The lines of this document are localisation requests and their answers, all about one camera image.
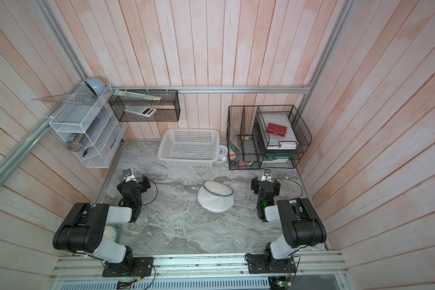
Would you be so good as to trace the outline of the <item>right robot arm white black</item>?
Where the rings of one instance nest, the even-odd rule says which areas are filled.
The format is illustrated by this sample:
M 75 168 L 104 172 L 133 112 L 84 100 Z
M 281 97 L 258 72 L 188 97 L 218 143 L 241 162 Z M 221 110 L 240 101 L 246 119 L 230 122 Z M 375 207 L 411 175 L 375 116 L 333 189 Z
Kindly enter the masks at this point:
M 282 235 L 267 244 L 262 254 L 245 255 L 249 272 L 279 273 L 292 270 L 292 256 L 302 248 L 326 242 L 325 226 L 308 198 L 281 199 L 280 182 L 269 176 L 251 180 L 251 190 L 257 195 L 257 216 L 263 222 L 280 222 Z

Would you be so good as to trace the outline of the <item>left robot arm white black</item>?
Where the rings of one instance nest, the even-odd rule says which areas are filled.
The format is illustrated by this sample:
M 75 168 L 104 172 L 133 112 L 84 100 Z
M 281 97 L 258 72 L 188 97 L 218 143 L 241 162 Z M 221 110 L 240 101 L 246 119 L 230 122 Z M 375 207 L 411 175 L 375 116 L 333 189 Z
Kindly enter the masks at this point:
M 53 247 L 70 253 L 87 254 L 101 261 L 103 277 L 149 277 L 153 258 L 134 257 L 129 246 L 121 245 L 104 235 L 105 227 L 137 221 L 145 205 L 142 194 L 151 188 L 143 175 L 137 180 L 131 170 L 123 172 L 117 185 L 122 199 L 118 205 L 76 203 L 54 234 Z

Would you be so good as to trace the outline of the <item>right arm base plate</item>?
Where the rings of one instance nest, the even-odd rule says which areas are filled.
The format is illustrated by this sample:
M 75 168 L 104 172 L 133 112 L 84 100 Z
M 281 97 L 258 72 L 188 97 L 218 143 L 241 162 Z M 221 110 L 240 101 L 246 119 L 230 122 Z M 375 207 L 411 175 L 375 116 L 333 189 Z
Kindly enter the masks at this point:
M 288 273 L 297 271 L 297 263 L 293 259 L 276 260 L 264 254 L 245 255 L 250 274 Z

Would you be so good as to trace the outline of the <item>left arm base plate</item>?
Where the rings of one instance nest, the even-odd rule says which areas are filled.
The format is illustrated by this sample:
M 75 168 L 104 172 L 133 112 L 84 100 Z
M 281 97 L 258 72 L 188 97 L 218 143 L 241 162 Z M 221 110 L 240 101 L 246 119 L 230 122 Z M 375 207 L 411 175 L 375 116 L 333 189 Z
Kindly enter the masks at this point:
M 102 277 L 150 277 L 153 257 L 134 257 L 122 263 L 105 263 Z

